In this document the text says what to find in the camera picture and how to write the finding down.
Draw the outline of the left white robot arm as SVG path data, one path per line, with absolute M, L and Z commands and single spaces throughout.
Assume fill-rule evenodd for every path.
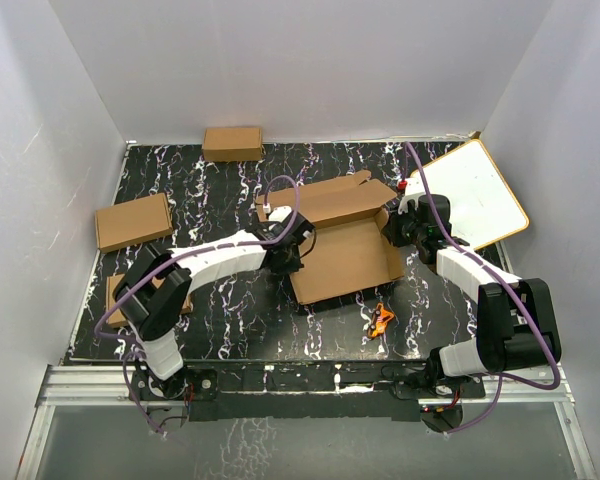
M 148 246 L 113 291 L 116 309 L 135 334 L 146 365 L 144 387 L 174 399 L 184 393 L 186 373 L 175 326 L 198 288 L 242 272 L 288 275 L 303 268 L 300 246 L 315 238 L 303 215 L 256 222 L 247 229 L 198 247 L 159 250 Z

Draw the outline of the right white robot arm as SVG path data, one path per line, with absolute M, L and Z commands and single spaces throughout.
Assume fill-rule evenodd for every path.
M 451 234 L 451 204 L 433 194 L 389 210 L 382 234 L 395 247 L 413 245 L 420 261 L 476 303 L 476 331 L 464 342 L 433 349 L 414 388 L 446 397 L 462 377 L 493 374 L 542 390 L 560 384 L 561 343 L 551 294 L 539 278 L 510 275 Z

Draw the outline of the large cardboard box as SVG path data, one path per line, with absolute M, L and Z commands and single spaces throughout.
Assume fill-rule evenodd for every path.
M 401 253 L 381 230 L 396 193 L 368 170 L 299 187 L 299 213 L 317 231 L 300 247 L 303 267 L 290 275 L 297 301 L 312 304 L 377 287 L 404 275 Z

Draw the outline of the orange toy truck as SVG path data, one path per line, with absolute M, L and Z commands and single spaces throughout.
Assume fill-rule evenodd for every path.
M 376 305 L 371 323 L 367 328 L 366 335 L 369 339 L 375 339 L 385 334 L 388 325 L 395 319 L 395 314 L 388 310 L 382 302 Z

